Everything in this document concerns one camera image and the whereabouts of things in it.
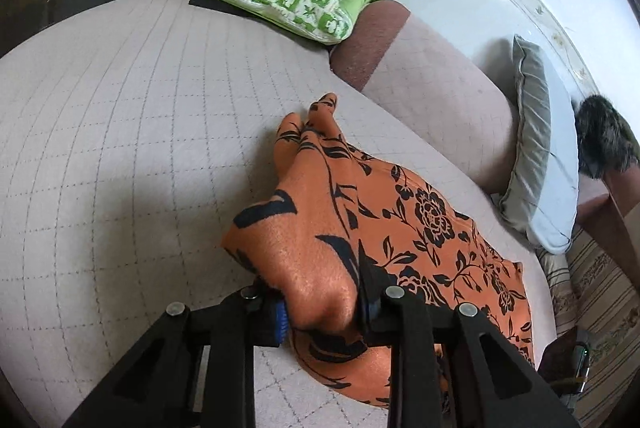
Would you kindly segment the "orange black floral garment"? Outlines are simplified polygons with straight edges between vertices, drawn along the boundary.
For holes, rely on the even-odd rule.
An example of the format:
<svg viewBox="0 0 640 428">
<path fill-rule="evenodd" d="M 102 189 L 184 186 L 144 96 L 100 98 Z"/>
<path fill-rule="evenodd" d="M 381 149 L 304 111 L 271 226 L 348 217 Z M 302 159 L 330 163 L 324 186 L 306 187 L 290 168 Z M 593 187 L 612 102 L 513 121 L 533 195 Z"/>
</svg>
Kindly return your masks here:
<svg viewBox="0 0 640 428">
<path fill-rule="evenodd" d="M 532 313 L 520 263 L 508 260 L 418 174 L 350 145 L 326 94 L 290 114 L 273 147 L 278 184 L 242 210 L 222 245 L 279 290 L 296 358 L 314 379 L 373 406 L 390 400 L 390 349 L 357 332 L 359 268 L 439 307 L 475 304 L 526 360 Z"/>
</svg>

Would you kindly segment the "striped beige blanket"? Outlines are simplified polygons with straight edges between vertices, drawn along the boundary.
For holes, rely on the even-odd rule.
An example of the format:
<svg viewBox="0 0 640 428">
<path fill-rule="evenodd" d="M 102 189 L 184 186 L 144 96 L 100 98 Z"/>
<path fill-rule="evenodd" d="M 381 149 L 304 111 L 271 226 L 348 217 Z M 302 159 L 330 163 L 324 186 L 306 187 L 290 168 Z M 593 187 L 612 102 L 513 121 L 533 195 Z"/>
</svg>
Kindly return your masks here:
<svg viewBox="0 0 640 428">
<path fill-rule="evenodd" d="M 639 370 L 639 295 L 622 269 L 580 226 L 564 255 L 537 251 L 551 293 L 556 333 L 588 334 L 590 374 L 576 403 L 584 427 L 601 427 Z"/>
</svg>

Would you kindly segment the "light blue grey pillow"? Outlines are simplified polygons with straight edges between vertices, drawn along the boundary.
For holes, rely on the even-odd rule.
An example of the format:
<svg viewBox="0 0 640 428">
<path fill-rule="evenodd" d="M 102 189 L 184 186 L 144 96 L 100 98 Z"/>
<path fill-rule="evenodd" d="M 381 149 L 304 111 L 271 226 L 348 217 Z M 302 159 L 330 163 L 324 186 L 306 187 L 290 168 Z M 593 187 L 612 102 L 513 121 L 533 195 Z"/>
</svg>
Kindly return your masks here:
<svg viewBox="0 0 640 428">
<path fill-rule="evenodd" d="M 537 44 L 514 36 L 512 58 L 518 103 L 516 156 L 498 209 L 529 243 L 563 255 L 570 247 L 579 194 L 570 94 Z"/>
</svg>

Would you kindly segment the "dark furry cushion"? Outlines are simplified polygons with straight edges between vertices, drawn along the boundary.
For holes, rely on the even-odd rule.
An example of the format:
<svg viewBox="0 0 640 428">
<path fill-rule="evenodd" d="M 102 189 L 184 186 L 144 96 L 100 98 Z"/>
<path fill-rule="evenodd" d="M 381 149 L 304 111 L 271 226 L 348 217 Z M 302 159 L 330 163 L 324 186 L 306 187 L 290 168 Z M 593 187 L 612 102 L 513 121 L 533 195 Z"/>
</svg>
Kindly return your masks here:
<svg viewBox="0 0 640 428">
<path fill-rule="evenodd" d="M 639 143 L 624 117 L 606 97 L 590 95 L 575 113 L 579 172 L 602 179 L 608 170 L 625 172 L 639 162 Z"/>
</svg>

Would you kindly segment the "pink quilted bed cover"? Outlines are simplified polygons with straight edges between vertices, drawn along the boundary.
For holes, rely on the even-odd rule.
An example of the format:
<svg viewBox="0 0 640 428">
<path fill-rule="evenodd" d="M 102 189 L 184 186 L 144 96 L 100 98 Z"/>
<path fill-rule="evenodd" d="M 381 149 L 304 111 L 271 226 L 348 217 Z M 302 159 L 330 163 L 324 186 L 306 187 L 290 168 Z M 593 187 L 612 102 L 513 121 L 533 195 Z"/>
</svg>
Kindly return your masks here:
<svg viewBox="0 0 640 428">
<path fill-rule="evenodd" d="M 420 174 L 523 264 L 544 351 L 555 324 L 536 255 L 325 50 L 188 0 L 117 0 L 1 61 L 1 368 L 38 426 L 61 426 L 168 304 L 248 284 L 220 237 L 276 184 L 281 120 L 326 93 L 349 143 Z"/>
</svg>

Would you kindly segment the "pink quilted bed bolster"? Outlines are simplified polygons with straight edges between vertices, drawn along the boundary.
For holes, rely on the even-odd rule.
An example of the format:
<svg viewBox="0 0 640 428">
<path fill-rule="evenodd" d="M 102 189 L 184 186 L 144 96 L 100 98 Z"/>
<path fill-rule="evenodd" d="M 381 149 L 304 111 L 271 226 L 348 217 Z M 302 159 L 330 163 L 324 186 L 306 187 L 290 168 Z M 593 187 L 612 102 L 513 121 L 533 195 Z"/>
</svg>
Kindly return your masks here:
<svg viewBox="0 0 640 428">
<path fill-rule="evenodd" d="M 488 194 L 515 162 L 518 112 L 486 74 L 393 0 L 359 15 L 331 70 L 407 125 Z"/>
</svg>

